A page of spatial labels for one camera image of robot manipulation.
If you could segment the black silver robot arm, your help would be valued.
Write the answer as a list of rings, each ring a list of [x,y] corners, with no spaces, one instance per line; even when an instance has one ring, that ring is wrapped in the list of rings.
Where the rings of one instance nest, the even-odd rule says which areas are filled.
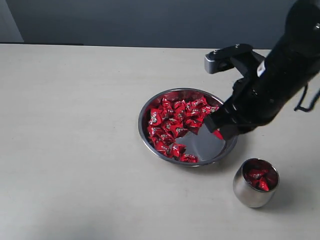
[[[242,77],[231,96],[204,119],[223,139],[269,124],[283,106],[320,71],[320,3],[298,0],[289,10],[284,34],[263,57],[249,44],[220,48],[205,56],[205,70],[215,74],[237,69]]]

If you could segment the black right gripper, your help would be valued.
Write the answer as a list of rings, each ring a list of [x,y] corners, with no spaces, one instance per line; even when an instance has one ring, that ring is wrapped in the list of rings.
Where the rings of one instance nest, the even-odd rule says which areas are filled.
[[[295,74],[262,74],[237,83],[223,109],[204,118],[209,132],[219,129],[225,141],[269,124],[283,106],[300,90]]]

